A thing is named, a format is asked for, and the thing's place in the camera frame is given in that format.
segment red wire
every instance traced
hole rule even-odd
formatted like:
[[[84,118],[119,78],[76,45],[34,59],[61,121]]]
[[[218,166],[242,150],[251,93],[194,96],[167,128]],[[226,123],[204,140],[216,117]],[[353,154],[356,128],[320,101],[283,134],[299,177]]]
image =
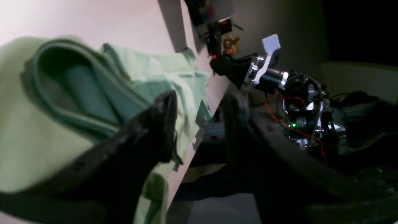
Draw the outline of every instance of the red wire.
[[[295,132],[297,132],[297,133],[300,133],[300,134],[302,134],[302,135],[304,135],[304,136],[306,136],[306,137],[311,138],[310,135],[308,135],[308,134],[306,134],[306,133],[304,133],[304,132],[301,132],[301,131],[299,131],[299,130],[292,129],[291,127],[287,126],[285,123],[283,123],[282,121],[280,121],[277,117],[275,117],[275,115],[271,112],[271,109],[270,109],[269,106],[268,106],[268,99],[269,99],[271,96],[278,96],[278,95],[276,95],[276,94],[271,94],[271,95],[269,95],[269,96],[265,99],[265,106],[267,107],[267,110],[268,110],[269,114],[272,116],[272,118],[275,119],[276,122],[278,122],[278,123],[280,123],[281,125],[287,127],[288,129],[293,130],[293,131],[295,131]],[[284,99],[297,99],[297,100],[300,100],[300,101],[302,102],[303,106],[305,107],[304,100],[301,99],[301,98],[299,98],[299,97],[283,97],[283,96],[281,96],[281,95],[279,95],[279,97],[282,97],[282,98],[284,98]],[[322,155],[325,156],[325,149],[324,149],[324,147],[323,147],[322,141],[321,141],[320,139],[318,139],[318,138],[315,138],[315,139],[319,142],[319,145],[321,146],[321,153],[322,153]]]

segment green towel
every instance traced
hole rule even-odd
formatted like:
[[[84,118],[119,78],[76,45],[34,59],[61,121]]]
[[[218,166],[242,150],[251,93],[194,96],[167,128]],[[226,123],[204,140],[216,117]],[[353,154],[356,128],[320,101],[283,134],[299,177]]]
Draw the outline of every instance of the green towel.
[[[24,68],[30,58],[31,67]],[[209,78],[189,49],[147,55],[110,44],[93,51],[76,41],[36,38],[0,47],[0,191],[20,191],[49,178],[173,89],[174,161],[148,176],[135,215],[135,223],[164,223],[166,177],[211,117],[204,100]]]

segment white table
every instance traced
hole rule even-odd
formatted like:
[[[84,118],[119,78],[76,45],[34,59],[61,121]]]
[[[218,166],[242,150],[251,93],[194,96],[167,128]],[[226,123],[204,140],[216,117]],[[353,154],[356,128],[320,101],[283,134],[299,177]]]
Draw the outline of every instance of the white table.
[[[184,0],[13,0],[0,1],[0,45],[17,37],[76,35],[98,49],[109,42],[147,53],[174,53],[188,46],[202,71],[212,72],[207,49],[193,30]],[[205,96],[214,114],[229,80],[213,75]],[[178,171],[168,177],[169,204],[195,154],[194,139]],[[0,213],[1,224],[21,224]]]

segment green cloth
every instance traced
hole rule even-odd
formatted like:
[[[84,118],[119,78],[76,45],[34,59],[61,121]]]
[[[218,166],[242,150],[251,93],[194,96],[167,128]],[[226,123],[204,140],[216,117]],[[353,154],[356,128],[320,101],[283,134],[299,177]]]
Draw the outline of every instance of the green cloth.
[[[190,49],[148,55],[110,44],[93,51],[71,40],[37,38],[0,47],[0,191],[21,191],[51,177],[173,89],[177,149],[172,162],[148,176],[134,221],[164,223],[167,175],[211,118],[204,99],[209,78]]]

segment dark background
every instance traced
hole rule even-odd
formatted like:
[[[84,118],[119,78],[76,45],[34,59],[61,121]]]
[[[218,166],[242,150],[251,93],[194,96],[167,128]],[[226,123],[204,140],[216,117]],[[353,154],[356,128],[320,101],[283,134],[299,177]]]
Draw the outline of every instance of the dark background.
[[[322,3],[331,60],[398,66],[396,3],[352,0]]]

